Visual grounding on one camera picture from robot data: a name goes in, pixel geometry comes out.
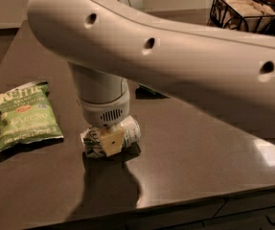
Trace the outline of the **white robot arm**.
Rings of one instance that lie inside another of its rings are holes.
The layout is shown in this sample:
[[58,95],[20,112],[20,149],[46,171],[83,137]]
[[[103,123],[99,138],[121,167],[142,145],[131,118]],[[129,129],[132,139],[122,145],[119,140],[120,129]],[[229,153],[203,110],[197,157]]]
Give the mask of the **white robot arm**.
[[88,124],[124,119],[129,79],[275,145],[275,36],[164,20],[119,0],[29,0],[28,20],[69,63]]

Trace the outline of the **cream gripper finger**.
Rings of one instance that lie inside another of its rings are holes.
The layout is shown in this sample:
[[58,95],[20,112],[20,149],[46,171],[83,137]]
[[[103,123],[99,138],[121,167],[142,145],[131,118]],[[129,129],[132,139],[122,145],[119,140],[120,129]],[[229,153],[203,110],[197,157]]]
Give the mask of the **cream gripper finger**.
[[102,128],[99,138],[100,144],[107,157],[119,153],[125,138],[125,131],[119,125]]

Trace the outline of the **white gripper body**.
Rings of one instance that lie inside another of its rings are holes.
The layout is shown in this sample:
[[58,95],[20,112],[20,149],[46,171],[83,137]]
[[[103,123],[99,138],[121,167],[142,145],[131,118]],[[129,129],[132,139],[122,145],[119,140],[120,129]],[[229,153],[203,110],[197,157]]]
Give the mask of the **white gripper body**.
[[85,121],[92,127],[110,127],[120,123],[129,113],[128,87],[83,88],[78,100]]

